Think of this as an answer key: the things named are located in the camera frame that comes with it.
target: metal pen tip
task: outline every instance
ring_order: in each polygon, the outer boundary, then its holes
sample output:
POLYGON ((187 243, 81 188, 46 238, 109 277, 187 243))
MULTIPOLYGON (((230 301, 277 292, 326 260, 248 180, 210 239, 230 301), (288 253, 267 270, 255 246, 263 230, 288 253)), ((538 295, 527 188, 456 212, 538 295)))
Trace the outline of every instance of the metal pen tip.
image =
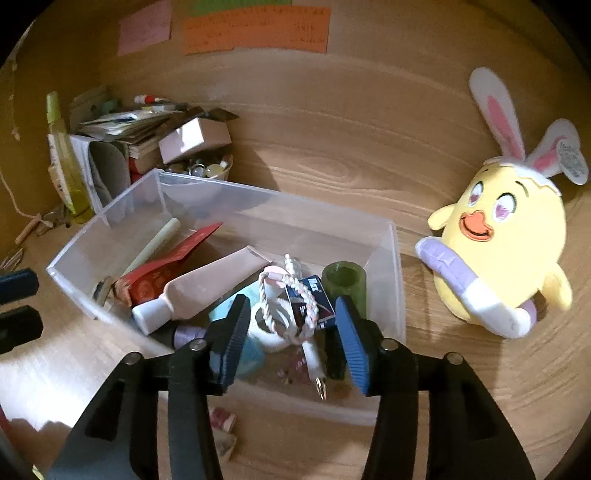
POLYGON ((322 401, 326 401, 326 380, 324 378, 316 378, 314 381, 316 383, 316 391, 322 401))

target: green sticky note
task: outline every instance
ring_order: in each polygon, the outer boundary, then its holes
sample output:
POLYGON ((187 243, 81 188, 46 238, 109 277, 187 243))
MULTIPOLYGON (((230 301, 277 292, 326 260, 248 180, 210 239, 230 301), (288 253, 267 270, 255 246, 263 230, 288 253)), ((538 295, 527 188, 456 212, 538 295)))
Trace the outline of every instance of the green sticky note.
POLYGON ((193 16, 234 10, 235 8, 257 7, 258 5, 291 5, 291 0, 192 0, 193 16))

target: bolt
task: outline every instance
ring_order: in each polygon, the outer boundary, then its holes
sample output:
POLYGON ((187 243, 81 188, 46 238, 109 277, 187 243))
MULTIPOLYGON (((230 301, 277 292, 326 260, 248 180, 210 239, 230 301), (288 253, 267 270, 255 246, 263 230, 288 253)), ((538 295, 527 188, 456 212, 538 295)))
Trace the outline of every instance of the bolt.
POLYGON ((447 361, 452 365, 460 365, 464 361, 464 357, 457 352, 452 352, 447 354, 447 361))
POLYGON ((199 350, 203 350, 207 346, 207 342, 202 338, 198 338, 193 340, 190 344, 190 348, 193 352, 198 352, 199 350))
POLYGON ((135 365, 142 359, 141 353, 138 352, 131 352, 125 355, 124 361, 125 365, 135 365))
POLYGON ((393 338, 385 338, 382 340, 382 348, 387 352, 392 352, 398 348, 398 342, 393 338))

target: green cylinder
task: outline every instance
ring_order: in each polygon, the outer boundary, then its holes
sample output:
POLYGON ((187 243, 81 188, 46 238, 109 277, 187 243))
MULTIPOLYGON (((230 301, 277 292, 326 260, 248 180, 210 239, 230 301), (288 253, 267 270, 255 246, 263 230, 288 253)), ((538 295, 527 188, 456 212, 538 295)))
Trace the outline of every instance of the green cylinder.
POLYGON ((367 275, 353 262, 335 262, 322 271, 322 286, 334 305, 341 295, 349 295, 361 318, 367 318, 367 275))

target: yellow chick plush toy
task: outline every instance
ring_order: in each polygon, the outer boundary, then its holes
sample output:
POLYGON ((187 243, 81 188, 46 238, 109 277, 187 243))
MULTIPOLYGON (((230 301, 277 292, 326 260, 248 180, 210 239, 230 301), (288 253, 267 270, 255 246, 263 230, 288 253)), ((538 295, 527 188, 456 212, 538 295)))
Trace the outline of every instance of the yellow chick plush toy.
POLYGON ((563 171, 583 184, 589 169, 568 120, 554 122, 526 157, 502 81, 480 68, 470 89, 502 156, 485 162, 457 203, 429 217, 429 227, 444 228, 443 234, 420 240, 415 250, 454 315, 518 338, 535 324, 536 292, 563 310, 571 306, 570 284, 557 263, 566 240, 564 206, 548 177, 563 171))

